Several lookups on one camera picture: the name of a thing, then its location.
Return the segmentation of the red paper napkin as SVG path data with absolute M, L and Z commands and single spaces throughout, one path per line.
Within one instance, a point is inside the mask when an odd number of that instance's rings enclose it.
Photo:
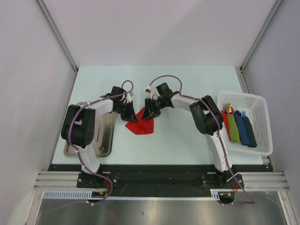
M 135 135 L 149 135 L 154 132 L 154 119 L 142 120 L 145 107 L 136 115 L 138 123 L 128 122 L 125 127 Z

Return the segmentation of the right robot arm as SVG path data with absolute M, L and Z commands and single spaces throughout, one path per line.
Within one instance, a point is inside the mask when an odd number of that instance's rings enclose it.
M 180 108 L 191 112 L 197 130 L 206 136 L 212 144 L 212 154 L 215 168 L 220 172 L 216 182 L 221 188 L 227 188 L 233 183 L 233 163 L 224 144 L 221 130 L 224 118 L 211 96 L 202 98 L 189 97 L 180 91 L 173 92 L 167 83 L 157 86 L 158 95 L 150 86 L 146 92 L 150 97 L 145 99 L 145 109 L 142 120 L 150 120 L 161 114 L 166 107 Z

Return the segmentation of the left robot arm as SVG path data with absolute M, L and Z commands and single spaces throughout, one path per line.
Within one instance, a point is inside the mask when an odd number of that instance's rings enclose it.
M 104 178 L 98 173 L 100 163 L 94 152 L 92 141 L 96 118 L 107 113 L 118 113 L 123 121 L 138 122 L 134 112 L 132 92 L 114 86 L 111 93 L 85 105 L 70 105 L 61 129 L 61 138 L 75 149 L 82 171 L 89 173 L 87 182 L 97 188 Z

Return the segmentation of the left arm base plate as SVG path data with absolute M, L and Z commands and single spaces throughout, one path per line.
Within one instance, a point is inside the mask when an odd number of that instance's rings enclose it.
M 107 177 L 115 186 L 119 180 L 119 175 L 117 173 L 104 173 L 103 176 Z M 100 178 L 98 176 L 79 172 L 77 179 L 77 188 L 105 188 L 106 180 L 104 178 Z

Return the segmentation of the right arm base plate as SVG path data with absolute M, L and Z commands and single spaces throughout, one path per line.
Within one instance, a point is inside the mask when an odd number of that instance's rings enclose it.
M 200 176 L 203 189 L 240 189 L 244 187 L 244 182 L 241 174 L 236 174 L 236 179 L 230 178 L 225 180 L 220 174 L 204 173 Z

